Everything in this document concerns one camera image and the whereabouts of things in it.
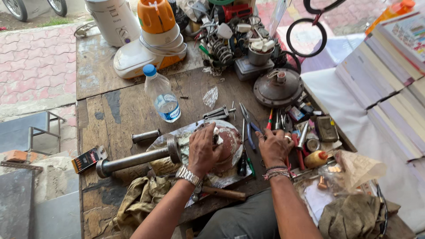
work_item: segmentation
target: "plastic water bottle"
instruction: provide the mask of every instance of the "plastic water bottle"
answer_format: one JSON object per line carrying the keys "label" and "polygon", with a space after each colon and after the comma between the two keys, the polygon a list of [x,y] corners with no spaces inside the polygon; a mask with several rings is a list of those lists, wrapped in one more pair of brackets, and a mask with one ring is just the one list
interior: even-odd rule
{"label": "plastic water bottle", "polygon": [[180,118],[180,106],[167,77],[158,74],[152,64],[145,65],[143,73],[146,76],[144,92],[152,99],[159,116],[169,123]]}

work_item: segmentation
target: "wristwatch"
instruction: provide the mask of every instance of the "wristwatch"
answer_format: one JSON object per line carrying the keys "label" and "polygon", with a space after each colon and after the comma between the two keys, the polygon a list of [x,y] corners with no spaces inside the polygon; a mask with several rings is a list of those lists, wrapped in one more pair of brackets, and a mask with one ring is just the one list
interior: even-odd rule
{"label": "wristwatch", "polygon": [[182,165],[180,168],[178,168],[176,178],[185,179],[195,185],[197,188],[202,185],[202,179],[189,171],[185,165]]}

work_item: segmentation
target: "small bottle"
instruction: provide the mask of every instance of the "small bottle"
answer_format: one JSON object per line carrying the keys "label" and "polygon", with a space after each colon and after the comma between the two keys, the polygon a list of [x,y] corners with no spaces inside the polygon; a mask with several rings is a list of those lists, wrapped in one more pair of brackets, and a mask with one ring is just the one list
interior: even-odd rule
{"label": "small bottle", "polygon": [[323,150],[317,150],[304,158],[304,165],[308,168],[315,168],[324,165],[328,159],[328,155]]}
{"label": "small bottle", "polygon": [[385,11],[372,23],[372,25],[366,30],[366,35],[372,32],[378,23],[400,15],[406,14],[413,11],[415,2],[413,0],[403,0],[400,3],[393,3],[385,9]]}
{"label": "small bottle", "polygon": [[146,76],[144,92],[152,99],[159,116],[169,123],[180,118],[180,106],[167,77],[158,74],[152,64],[145,65],[143,73]]}

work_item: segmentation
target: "wooden workbench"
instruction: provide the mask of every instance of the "wooden workbench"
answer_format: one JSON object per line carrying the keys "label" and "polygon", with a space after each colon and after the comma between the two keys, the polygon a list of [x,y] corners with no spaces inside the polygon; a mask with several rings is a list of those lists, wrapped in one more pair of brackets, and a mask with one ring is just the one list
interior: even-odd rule
{"label": "wooden workbench", "polygon": [[[78,101],[78,145],[79,153],[84,153],[96,145],[103,145],[109,160],[116,160],[133,154],[144,152],[153,142],[135,145],[131,134],[139,134],[157,128],[167,133],[198,121],[202,114],[211,111],[202,97],[211,88],[217,86],[218,100],[215,108],[222,105],[231,106],[235,102],[236,121],[230,117],[229,122],[242,130],[243,116],[239,102],[244,103],[251,112],[256,125],[266,127],[269,108],[260,105],[254,98],[252,86],[254,82],[240,82],[232,68],[221,76],[213,77],[203,73],[201,60],[196,51],[188,51],[188,60],[197,59],[196,63],[188,60],[162,71],[171,82],[172,91],[176,96],[189,96],[189,99],[179,99],[181,117],[170,124],[163,121],[150,100],[144,93],[144,80],[124,80],[119,78],[112,68],[113,55],[116,48],[102,43],[97,35],[77,43],[77,97]],[[327,112],[314,95],[306,88],[315,106]],[[344,133],[339,131],[343,146],[347,150],[356,151],[347,140]],[[252,159],[257,175],[265,173],[260,165],[259,152],[254,153],[246,145],[247,153]],[[290,155],[292,165],[296,165],[296,155]],[[137,177],[145,176],[147,165],[140,165],[114,173],[112,177],[101,179],[92,167],[80,174],[80,206],[83,238],[124,238],[120,232],[114,231],[109,225],[116,216],[126,187]],[[233,184],[228,189],[242,191],[253,195],[265,188],[269,183],[262,178],[247,177],[242,182]],[[184,223],[209,212],[229,205],[234,200],[215,196],[207,197],[186,208],[179,223]]]}

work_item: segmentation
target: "green screwdriver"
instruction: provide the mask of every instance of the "green screwdriver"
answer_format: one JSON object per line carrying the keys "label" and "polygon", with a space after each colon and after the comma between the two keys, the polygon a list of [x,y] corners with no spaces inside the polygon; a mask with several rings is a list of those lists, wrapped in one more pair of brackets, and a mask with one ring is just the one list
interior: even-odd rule
{"label": "green screwdriver", "polygon": [[245,154],[245,155],[246,155],[246,157],[245,157],[246,162],[248,163],[248,166],[249,166],[249,168],[250,168],[250,169],[251,169],[251,171],[252,171],[252,176],[255,178],[254,166],[252,165],[251,159],[248,157],[248,153],[247,153],[247,151],[245,150],[245,146],[244,146],[243,154]]}

